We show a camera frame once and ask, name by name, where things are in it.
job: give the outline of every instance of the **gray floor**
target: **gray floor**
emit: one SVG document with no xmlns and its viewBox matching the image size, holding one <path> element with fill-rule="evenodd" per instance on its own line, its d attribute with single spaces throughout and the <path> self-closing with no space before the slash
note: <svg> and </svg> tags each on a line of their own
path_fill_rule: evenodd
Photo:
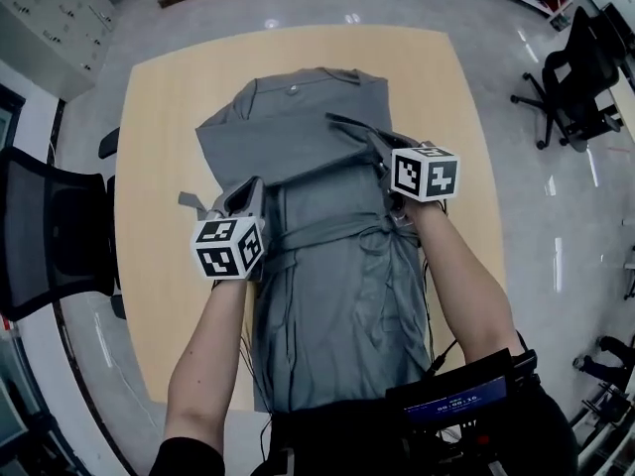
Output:
<svg viewBox="0 0 635 476">
<path fill-rule="evenodd" d="M 595 382 L 577 373 L 572 359 L 590 349 L 600 333 L 626 339 L 633 331 L 635 304 L 622 299 L 621 266 L 635 230 L 620 227 L 620 221 L 635 214 L 635 146 L 623 130 L 591 142 L 588 154 L 561 148 L 557 141 L 544 152 L 536 150 L 544 118 L 512 105 L 509 95 L 531 95 L 521 73 L 538 74 L 545 56 L 564 43 L 542 15 L 511 0 L 190 0 L 165 10 L 156 2 L 118 5 L 119 25 L 97 86 L 66 108 L 60 167 L 114 173 L 115 158 L 97 159 L 99 140 L 119 125 L 132 66 L 157 55 L 261 30 L 268 20 L 281 27 L 344 24 L 354 23 L 356 14 L 361 24 L 447 32 L 492 160 L 516 323 L 538 351 L 545 388 L 566 414 L 577 411 Z M 113 316 L 100 295 L 69 298 L 63 309 L 76 358 L 106 425 L 134 468 L 146 474 L 160 442 L 165 406 L 148 399 L 125 321 Z M 257 414 L 230 415 L 228 474 L 248 474 L 258 463 L 264 420 Z"/>
</svg>

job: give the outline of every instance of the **gray garment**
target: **gray garment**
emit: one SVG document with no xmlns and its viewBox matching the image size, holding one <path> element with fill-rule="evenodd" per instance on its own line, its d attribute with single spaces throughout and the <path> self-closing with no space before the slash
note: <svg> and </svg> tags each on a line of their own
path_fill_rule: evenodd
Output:
<svg viewBox="0 0 635 476">
<path fill-rule="evenodd" d="M 276 412 L 381 398 L 430 365 L 416 234 L 390 221 L 363 133 L 326 112 L 390 129 L 386 80 L 326 69 L 256 79 L 196 130 L 223 188 L 252 175 L 268 186 L 252 358 Z"/>
</svg>

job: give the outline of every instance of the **person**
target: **person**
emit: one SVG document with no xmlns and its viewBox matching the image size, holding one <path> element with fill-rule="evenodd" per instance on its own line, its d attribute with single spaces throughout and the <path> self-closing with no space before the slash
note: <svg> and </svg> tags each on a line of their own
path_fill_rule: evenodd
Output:
<svg viewBox="0 0 635 476">
<path fill-rule="evenodd" d="M 512 356 L 522 354 L 507 296 L 439 204 L 409 200 L 406 213 L 465 362 L 505 348 Z M 224 474 L 223 430 L 236 379 L 246 287 L 244 281 L 227 281 L 212 290 L 170 381 L 164 441 L 151 476 Z M 498 432 L 491 440 L 505 453 L 501 462 L 507 474 L 576 474 L 577 445 L 562 411 L 538 383 L 521 395 L 491 419 L 492 431 Z M 404 474 L 404 447 L 384 402 L 334 402 L 274 414 L 269 457 L 252 474 Z"/>
<path fill-rule="evenodd" d="M 615 337 L 603 336 L 595 340 L 600 351 L 608 351 L 622 361 L 621 367 L 609 367 L 593 361 L 588 355 L 573 360 L 573 367 L 600 381 L 615 385 L 620 390 L 626 390 L 628 380 L 635 368 L 635 349 L 628 347 Z"/>
</svg>

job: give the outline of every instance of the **fiducial marker cube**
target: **fiducial marker cube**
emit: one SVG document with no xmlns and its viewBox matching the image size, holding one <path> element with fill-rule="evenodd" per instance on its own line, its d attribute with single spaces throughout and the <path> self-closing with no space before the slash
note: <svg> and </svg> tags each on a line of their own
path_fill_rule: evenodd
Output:
<svg viewBox="0 0 635 476">
<path fill-rule="evenodd" d="M 207 279 L 246 279 L 264 254 L 260 221 L 234 217 L 197 222 L 190 250 Z"/>
<path fill-rule="evenodd" d="M 460 158 L 444 147 L 392 152 L 391 189 L 420 202 L 456 197 Z"/>
</svg>

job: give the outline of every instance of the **office chair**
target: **office chair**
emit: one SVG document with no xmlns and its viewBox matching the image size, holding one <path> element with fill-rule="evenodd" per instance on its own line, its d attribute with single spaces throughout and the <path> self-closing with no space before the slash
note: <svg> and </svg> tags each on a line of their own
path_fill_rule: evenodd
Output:
<svg viewBox="0 0 635 476">
<path fill-rule="evenodd" d="M 99 151 L 97 152 L 97 156 L 99 159 L 107 159 L 111 155 L 115 155 L 117 153 L 117 148 L 119 147 L 119 127 L 115 130 L 110 131 L 99 143 Z M 115 206 L 115 177 L 110 177 L 106 182 L 106 192 L 108 193 L 108 198 L 110 201 L 110 206 L 113 208 L 112 217 L 112 252 L 114 253 L 115 260 L 117 259 L 117 246 L 115 243 L 115 214 L 114 214 L 114 206 Z M 119 273 L 115 271 L 115 282 L 117 284 L 117 288 L 121 289 L 121 285 L 119 284 Z M 112 306 L 112 311 L 114 314 L 120 319 L 126 318 L 126 311 L 123 305 L 123 297 L 121 295 L 113 295 L 110 297 L 110 305 Z"/>
<path fill-rule="evenodd" d="M 112 206 L 101 175 L 0 151 L 0 313 L 11 321 L 77 293 L 111 296 Z"/>
<path fill-rule="evenodd" d="M 117 153 L 119 146 L 119 127 L 114 131 L 110 131 L 99 143 L 99 151 L 97 156 L 99 159 L 105 159 Z"/>
<path fill-rule="evenodd" d="M 617 113 L 614 105 L 598 109 L 595 97 L 619 80 L 619 59 L 626 50 L 608 20 L 591 20 L 581 7 L 575 11 L 571 34 L 565 49 L 551 53 L 545 60 L 543 84 L 525 72 L 540 100 L 512 95 L 510 100 L 537 107 L 547 115 L 545 140 L 536 143 L 538 150 L 548 147 L 554 122 L 564 137 L 561 145 L 571 144 L 577 151 L 586 150 L 586 141 L 612 130 L 619 132 L 621 121 L 611 118 Z M 571 72 L 558 81 L 556 69 L 568 64 Z"/>
</svg>

